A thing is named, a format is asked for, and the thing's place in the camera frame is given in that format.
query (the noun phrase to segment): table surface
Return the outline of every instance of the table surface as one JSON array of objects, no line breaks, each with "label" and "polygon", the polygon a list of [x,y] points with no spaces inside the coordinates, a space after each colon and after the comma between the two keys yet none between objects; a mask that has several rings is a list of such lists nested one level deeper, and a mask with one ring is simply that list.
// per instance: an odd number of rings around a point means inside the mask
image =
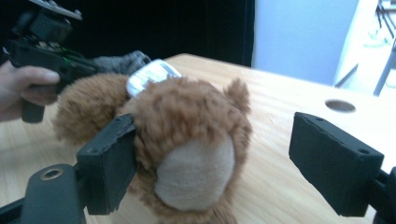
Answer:
[{"label": "table surface", "polygon": [[[169,58],[182,75],[209,81],[220,90],[240,77],[250,91],[253,135],[233,211],[239,223],[372,223],[375,210],[365,217],[339,217],[289,158],[296,111],[322,117],[385,154],[382,169],[396,166],[396,101],[381,99],[293,78],[252,70],[189,54]],[[331,110],[327,100],[343,100],[355,112]],[[57,163],[74,164],[79,148],[59,142],[50,120],[56,104],[47,106],[45,120],[26,124],[0,123],[0,206],[23,197],[28,178]],[[109,216],[87,216],[88,223],[156,223],[157,219],[127,193],[119,211]]]}]

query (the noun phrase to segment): brown teddy bear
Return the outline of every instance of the brown teddy bear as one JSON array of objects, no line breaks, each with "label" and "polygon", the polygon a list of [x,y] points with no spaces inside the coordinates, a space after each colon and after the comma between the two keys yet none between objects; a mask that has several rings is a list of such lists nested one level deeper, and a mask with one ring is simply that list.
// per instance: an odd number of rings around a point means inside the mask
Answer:
[{"label": "brown teddy bear", "polygon": [[169,77],[131,97],[127,76],[82,78],[60,95],[53,124],[60,139],[87,143],[111,120],[132,114],[137,171],[130,193],[162,223],[237,223],[235,181],[248,153],[248,89],[223,92],[203,80]]}]

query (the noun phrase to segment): black wall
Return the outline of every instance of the black wall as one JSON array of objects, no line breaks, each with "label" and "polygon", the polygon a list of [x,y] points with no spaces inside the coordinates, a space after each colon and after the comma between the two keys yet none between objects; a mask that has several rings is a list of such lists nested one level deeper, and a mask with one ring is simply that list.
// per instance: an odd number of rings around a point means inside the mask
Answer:
[{"label": "black wall", "polygon": [[[27,0],[0,0],[0,41],[28,8]],[[191,53],[251,64],[254,0],[58,0],[79,9],[64,46],[87,58],[123,55],[139,49],[151,59]]]}]

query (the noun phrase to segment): white object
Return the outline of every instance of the white object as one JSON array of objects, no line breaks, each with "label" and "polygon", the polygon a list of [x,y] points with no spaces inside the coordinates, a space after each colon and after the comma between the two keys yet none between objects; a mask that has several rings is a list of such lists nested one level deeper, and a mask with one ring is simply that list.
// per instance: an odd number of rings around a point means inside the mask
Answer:
[{"label": "white object", "polygon": [[181,74],[169,63],[157,59],[131,74],[126,90],[132,97],[136,97],[149,82],[162,82],[169,77],[181,77]]}]

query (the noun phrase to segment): hand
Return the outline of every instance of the hand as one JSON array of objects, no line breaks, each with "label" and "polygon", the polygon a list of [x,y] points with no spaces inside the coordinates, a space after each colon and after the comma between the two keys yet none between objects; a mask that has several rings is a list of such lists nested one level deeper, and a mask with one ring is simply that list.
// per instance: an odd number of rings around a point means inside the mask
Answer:
[{"label": "hand", "polygon": [[36,105],[49,105],[57,100],[57,73],[45,68],[24,66],[15,68],[11,62],[0,67],[0,121],[21,117],[22,99]]}]

